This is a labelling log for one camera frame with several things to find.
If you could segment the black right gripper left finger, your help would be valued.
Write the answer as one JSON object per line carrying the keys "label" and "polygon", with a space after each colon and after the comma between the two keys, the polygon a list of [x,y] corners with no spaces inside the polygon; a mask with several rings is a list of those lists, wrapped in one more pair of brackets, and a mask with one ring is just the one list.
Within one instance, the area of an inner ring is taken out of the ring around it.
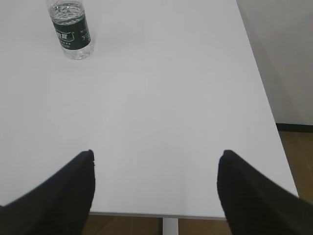
{"label": "black right gripper left finger", "polygon": [[2,235],[80,235],[95,193],[94,154],[83,151],[17,200],[1,207]]}

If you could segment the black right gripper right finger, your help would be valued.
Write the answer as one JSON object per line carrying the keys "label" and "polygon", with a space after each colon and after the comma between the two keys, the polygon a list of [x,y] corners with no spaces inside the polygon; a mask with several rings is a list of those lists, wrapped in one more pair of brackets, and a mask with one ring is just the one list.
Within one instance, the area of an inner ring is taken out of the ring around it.
{"label": "black right gripper right finger", "polygon": [[232,150],[220,157],[217,191],[234,235],[311,235],[312,204],[294,196]]}

